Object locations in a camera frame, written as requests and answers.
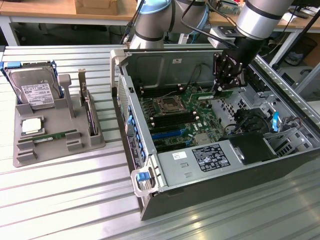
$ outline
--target motherboard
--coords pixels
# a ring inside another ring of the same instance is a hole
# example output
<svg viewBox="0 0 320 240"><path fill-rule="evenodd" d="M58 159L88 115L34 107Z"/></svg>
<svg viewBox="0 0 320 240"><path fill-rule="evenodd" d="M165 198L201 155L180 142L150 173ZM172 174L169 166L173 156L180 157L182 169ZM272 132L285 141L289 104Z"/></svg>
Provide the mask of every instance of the motherboard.
<svg viewBox="0 0 320 240"><path fill-rule="evenodd" d="M212 92L193 84L159 96L162 93L139 96L158 153L214 143L224 135L221 119L212 110ZM227 91L219 98L231 94Z"/></svg>

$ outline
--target hard drive label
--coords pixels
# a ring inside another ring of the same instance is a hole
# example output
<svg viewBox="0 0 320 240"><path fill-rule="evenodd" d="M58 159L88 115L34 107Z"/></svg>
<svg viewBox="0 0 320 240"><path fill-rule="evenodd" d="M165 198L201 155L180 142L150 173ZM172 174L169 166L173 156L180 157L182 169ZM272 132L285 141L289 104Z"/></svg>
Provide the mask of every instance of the hard drive label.
<svg viewBox="0 0 320 240"><path fill-rule="evenodd" d="M48 83L21 86L31 106L53 104L54 98Z"/></svg>
<svg viewBox="0 0 320 240"><path fill-rule="evenodd" d="M192 149L192 152L203 172L230 166L230 162L219 144Z"/></svg>

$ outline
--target cardboard box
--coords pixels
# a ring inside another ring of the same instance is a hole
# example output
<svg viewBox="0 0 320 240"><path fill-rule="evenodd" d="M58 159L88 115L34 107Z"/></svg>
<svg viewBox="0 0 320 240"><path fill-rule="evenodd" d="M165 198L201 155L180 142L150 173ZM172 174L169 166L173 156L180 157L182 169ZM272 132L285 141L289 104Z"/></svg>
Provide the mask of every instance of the cardboard box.
<svg viewBox="0 0 320 240"><path fill-rule="evenodd" d="M303 60L305 64L310 67L315 68L320 62L320 34L318 33L307 33L306 36L316 41L318 46L316 46Z"/></svg>
<svg viewBox="0 0 320 240"><path fill-rule="evenodd" d="M117 0L74 0L77 14L118 15Z"/></svg>

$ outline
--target workbench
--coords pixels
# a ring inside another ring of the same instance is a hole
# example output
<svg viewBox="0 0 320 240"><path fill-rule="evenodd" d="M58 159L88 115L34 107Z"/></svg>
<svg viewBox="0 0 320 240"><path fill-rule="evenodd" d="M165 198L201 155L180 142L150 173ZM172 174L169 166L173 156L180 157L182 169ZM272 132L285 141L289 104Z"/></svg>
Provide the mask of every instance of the workbench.
<svg viewBox="0 0 320 240"><path fill-rule="evenodd" d="M121 47L8 46L3 56L0 55L5 62L55 60L58 73L71 76L72 94L79 91L78 69L85 68L106 142L104 148L91 152L13 167L15 94L5 77L0 76L0 239L302 240L319 237L319 160L284 178L140 221L110 91L110 51Z"/></svg>
<svg viewBox="0 0 320 240"><path fill-rule="evenodd" d="M90 15L76 14L75 0L24 0L23 2L7 2L0 0L0 27L9 46L18 46L19 41L11 23L38 23L38 24L72 24L72 25L119 25L125 26L136 11L135 0L118 0L118 15ZM270 65L277 62L293 43L298 34L309 23L312 18L297 18L286 32L290 32L286 41L274 56ZM212 27L229 25L229 22L218 15L210 13L209 21ZM281 20L275 31L282 32L287 22ZM320 33L320 19L308 31L309 33ZM182 34L179 43L185 44L188 37Z"/></svg>

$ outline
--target black pcie slot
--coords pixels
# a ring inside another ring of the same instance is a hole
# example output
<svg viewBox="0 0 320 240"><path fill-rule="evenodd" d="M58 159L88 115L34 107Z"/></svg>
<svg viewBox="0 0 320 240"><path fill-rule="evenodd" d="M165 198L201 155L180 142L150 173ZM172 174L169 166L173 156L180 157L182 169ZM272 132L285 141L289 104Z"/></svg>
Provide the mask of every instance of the black pcie slot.
<svg viewBox="0 0 320 240"><path fill-rule="evenodd" d="M151 134L158 134L158 133L164 133L169 131L178 131L180 128L177 126L166 126L166 127L159 127L159 128L152 128L150 129Z"/></svg>
<svg viewBox="0 0 320 240"><path fill-rule="evenodd" d="M155 146L157 152L167 152L167 151L173 151L173 150L179 150L184 149L186 147L185 142L171 144L171 145L158 145Z"/></svg>
<svg viewBox="0 0 320 240"><path fill-rule="evenodd" d="M138 95L143 98L158 98L162 96L180 95L183 93L179 86L166 88L143 88L138 91Z"/></svg>
<svg viewBox="0 0 320 240"><path fill-rule="evenodd" d="M178 124L187 124L192 123L196 120L197 116L193 111L184 112L184 113L176 113L164 116L154 116L151 117L151 125L154 128L167 127Z"/></svg>

